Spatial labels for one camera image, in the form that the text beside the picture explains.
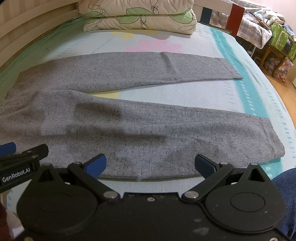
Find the teal stripe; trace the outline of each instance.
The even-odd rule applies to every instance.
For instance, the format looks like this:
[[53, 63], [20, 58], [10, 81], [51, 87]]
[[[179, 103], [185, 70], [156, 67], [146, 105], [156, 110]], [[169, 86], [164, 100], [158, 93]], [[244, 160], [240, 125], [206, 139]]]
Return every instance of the teal stripe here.
[[235, 80], [235, 86], [241, 99], [246, 114], [268, 118], [267, 111], [262, 99], [253, 84], [253, 80], [244, 65], [235, 56], [232, 47], [226, 40], [225, 33], [211, 28], [211, 32], [216, 41], [221, 54], [228, 62], [243, 76], [242, 80]]

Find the pink flower pattern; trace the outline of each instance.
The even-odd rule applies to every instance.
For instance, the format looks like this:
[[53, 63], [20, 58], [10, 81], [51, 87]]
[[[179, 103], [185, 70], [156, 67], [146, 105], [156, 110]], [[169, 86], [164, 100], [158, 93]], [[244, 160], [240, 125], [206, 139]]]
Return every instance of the pink flower pattern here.
[[171, 52], [182, 53], [179, 49], [182, 48], [181, 44], [169, 44], [166, 39], [155, 39], [150, 41], [147, 39], [141, 39], [137, 42], [137, 45], [124, 50], [124, 52]]

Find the floral bag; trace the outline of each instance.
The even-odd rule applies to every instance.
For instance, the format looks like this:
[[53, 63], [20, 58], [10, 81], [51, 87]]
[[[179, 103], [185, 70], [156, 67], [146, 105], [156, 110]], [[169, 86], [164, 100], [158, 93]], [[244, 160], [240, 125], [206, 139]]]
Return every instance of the floral bag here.
[[272, 74], [273, 70], [280, 62], [281, 58], [277, 57], [274, 53], [271, 52], [264, 62], [264, 67], [274, 78], [285, 82], [289, 69], [292, 68], [294, 65], [288, 58], [286, 58], [285, 62], [274, 72], [274, 74]]

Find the electrical outlet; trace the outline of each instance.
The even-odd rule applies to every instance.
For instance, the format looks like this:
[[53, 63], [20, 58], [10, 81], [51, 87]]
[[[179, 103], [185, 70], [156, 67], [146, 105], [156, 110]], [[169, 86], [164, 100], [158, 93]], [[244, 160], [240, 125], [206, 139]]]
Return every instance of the electrical outlet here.
[[48, 37], [49, 35], [50, 35], [50, 32], [44, 33], [44, 34], [42, 35], [42, 38], [44, 39], [44, 38]]

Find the wall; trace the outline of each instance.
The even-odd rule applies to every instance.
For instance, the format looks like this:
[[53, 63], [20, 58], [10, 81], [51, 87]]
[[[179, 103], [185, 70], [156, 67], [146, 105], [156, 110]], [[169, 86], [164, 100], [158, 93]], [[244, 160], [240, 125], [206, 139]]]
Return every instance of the wall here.
[[[296, 1], [295, 0], [252, 0], [258, 4], [270, 7], [273, 11], [282, 14], [286, 22], [291, 26], [296, 33]], [[287, 79], [292, 82], [296, 78], [296, 60], [294, 66], [289, 70]]]

